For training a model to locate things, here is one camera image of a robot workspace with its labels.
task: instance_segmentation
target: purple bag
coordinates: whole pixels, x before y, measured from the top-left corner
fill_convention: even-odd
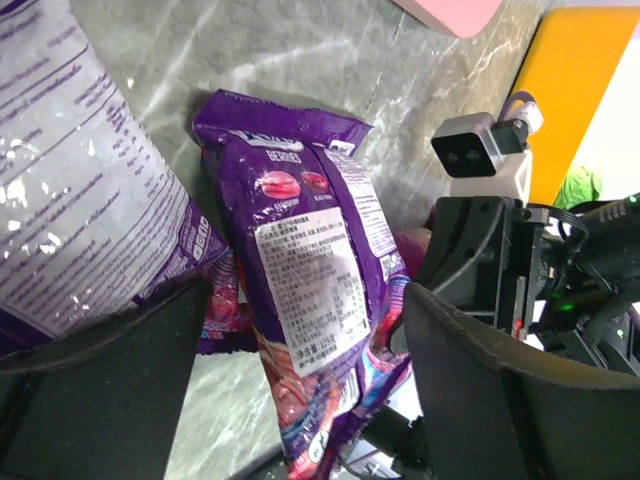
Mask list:
[[[289,478],[328,478],[409,360],[386,349],[409,282],[365,169],[370,127],[219,91],[194,130],[225,207]]]

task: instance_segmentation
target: wall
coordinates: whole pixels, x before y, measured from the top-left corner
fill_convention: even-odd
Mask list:
[[[565,7],[640,7],[640,0],[559,0]]]
[[[636,34],[620,60],[574,159],[574,164],[593,165],[602,172],[603,200],[640,191],[640,150],[636,143],[639,84],[640,38]]]

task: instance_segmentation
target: pink object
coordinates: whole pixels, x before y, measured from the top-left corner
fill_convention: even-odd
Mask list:
[[[401,230],[393,234],[398,246],[398,252],[407,267],[409,278],[415,280],[427,254],[429,242],[431,242],[431,230],[426,228],[413,228]]]
[[[498,10],[502,0],[394,0],[429,28],[445,35],[473,37]]]

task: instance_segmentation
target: yellow panel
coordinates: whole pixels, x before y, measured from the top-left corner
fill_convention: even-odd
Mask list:
[[[532,202],[553,204],[639,21],[640,8],[562,8],[542,21],[514,86],[545,119],[530,140]]]

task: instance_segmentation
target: candy bag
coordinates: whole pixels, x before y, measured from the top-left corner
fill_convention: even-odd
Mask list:
[[[295,117],[289,117],[290,112],[296,112]],[[198,131],[206,131],[211,125],[229,130],[242,127],[254,134],[261,131],[260,125],[270,125],[270,131],[279,135],[295,134],[308,143],[345,155],[355,153],[371,128],[359,120],[323,110],[286,107],[226,90],[219,90],[211,96],[194,127]],[[228,256],[219,262],[211,277],[213,292],[202,330],[200,353],[257,351],[250,312],[245,303],[238,301],[242,292],[237,283],[238,271],[233,258]]]
[[[216,95],[194,130],[241,265],[289,478],[328,478],[407,374],[408,358],[385,346],[409,278],[364,167],[324,148],[330,128],[356,121]]]
[[[0,355],[228,256],[67,0],[0,7]]]

